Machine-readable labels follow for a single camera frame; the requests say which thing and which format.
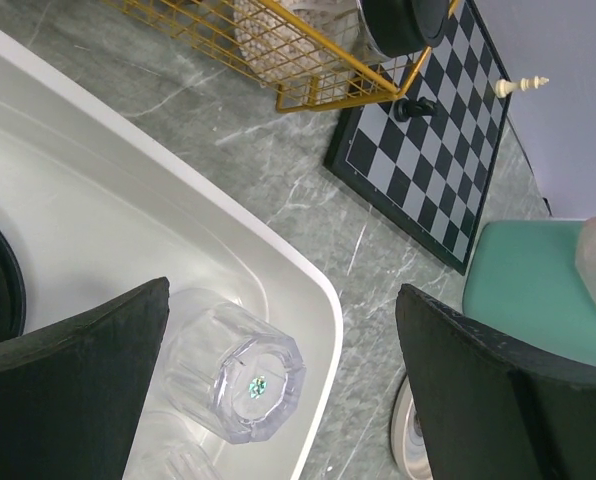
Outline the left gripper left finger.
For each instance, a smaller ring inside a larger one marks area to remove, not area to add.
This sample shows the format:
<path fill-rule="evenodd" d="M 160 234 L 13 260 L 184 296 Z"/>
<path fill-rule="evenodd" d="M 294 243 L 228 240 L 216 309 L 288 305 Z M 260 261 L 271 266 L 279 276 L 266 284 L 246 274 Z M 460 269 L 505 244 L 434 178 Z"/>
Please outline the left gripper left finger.
<path fill-rule="evenodd" d="M 120 479 L 169 316 L 167 278 L 0 343 L 0 479 Z"/>

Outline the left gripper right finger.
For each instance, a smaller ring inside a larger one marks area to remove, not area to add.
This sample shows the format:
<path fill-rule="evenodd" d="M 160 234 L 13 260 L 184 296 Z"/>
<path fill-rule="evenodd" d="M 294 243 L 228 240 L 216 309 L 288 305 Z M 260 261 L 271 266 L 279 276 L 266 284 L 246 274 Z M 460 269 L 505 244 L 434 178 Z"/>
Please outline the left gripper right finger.
<path fill-rule="evenodd" d="M 596 367 L 411 284 L 395 317 L 435 479 L 596 479 Z"/>

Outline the black lid spice jar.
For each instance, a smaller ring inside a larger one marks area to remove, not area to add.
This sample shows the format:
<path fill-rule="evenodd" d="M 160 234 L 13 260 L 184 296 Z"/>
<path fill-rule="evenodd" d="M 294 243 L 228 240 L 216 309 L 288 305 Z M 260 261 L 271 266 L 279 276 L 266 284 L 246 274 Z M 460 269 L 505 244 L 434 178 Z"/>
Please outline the black lid spice jar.
<path fill-rule="evenodd" d="M 279 1 L 293 18 L 355 60 L 374 67 L 438 46 L 448 1 Z M 345 73 L 353 66 L 331 48 L 258 1 L 233 3 L 234 39 L 264 82 Z"/>

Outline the clear plastic cup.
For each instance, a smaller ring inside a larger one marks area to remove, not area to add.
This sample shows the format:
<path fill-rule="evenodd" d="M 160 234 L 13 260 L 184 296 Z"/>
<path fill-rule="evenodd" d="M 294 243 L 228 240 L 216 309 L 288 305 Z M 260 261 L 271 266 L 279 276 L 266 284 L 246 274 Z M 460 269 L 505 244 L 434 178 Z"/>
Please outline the clear plastic cup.
<path fill-rule="evenodd" d="M 222 476 L 177 415 L 148 411 L 139 420 L 123 479 L 212 479 Z"/>
<path fill-rule="evenodd" d="M 179 413 L 230 444 L 269 440 L 296 411 L 295 340 L 214 291 L 172 295 L 153 379 Z"/>

